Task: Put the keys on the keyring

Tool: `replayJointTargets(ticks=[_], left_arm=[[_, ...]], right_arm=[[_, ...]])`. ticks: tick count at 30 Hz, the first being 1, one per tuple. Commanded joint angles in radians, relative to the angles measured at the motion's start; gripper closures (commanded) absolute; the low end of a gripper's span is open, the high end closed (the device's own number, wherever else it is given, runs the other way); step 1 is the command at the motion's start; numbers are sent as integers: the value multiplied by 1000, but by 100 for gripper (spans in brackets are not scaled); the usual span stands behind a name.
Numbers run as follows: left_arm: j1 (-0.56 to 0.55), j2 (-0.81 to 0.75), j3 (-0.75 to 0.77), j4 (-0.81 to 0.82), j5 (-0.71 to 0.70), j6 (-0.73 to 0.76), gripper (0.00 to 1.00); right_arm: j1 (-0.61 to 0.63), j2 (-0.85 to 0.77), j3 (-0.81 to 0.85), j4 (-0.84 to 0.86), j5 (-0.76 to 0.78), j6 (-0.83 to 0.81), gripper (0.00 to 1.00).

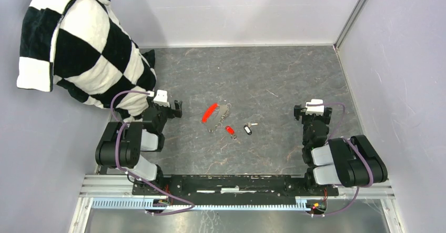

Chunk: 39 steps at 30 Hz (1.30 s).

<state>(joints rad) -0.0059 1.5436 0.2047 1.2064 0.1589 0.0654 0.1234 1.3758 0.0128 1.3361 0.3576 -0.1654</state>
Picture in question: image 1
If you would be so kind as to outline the metal key organizer red handle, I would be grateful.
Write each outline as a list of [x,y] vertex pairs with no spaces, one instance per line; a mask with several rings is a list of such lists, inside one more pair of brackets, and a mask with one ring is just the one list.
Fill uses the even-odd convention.
[[201,122],[206,126],[209,133],[213,133],[222,127],[225,119],[230,115],[230,109],[231,103],[213,103],[208,107],[201,118]]

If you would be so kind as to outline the key with red tag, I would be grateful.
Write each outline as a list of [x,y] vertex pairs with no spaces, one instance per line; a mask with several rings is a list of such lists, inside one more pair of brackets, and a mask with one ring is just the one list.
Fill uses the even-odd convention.
[[237,139],[237,134],[231,126],[226,126],[225,130],[230,135],[231,139],[233,140]]

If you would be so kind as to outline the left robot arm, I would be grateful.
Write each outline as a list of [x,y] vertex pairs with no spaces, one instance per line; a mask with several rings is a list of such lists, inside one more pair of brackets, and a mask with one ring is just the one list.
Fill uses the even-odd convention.
[[168,119],[183,115],[182,101],[175,100],[174,107],[155,104],[149,100],[149,107],[142,112],[142,120],[126,126],[118,138],[122,123],[109,122],[95,151],[97,165],[116,168],[115,146],[118,145],[118,161],[124,171],[131,171],[146,179],[145,188],[153,195],[161,194],[165,189],[165,180],[161,168],[149,162],[142,152],[160,152],[164,147],[163,129]]

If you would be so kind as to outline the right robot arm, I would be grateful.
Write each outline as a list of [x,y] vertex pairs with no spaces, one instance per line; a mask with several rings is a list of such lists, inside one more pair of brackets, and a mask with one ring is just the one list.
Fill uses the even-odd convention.
[[309,166],[304,189],[317,195],[329,185],[370,187],[388,179],[388,170],[365,135],[333,138],[331,105],[307,102],[295,105],[293,115],[302,123],[302,159]]

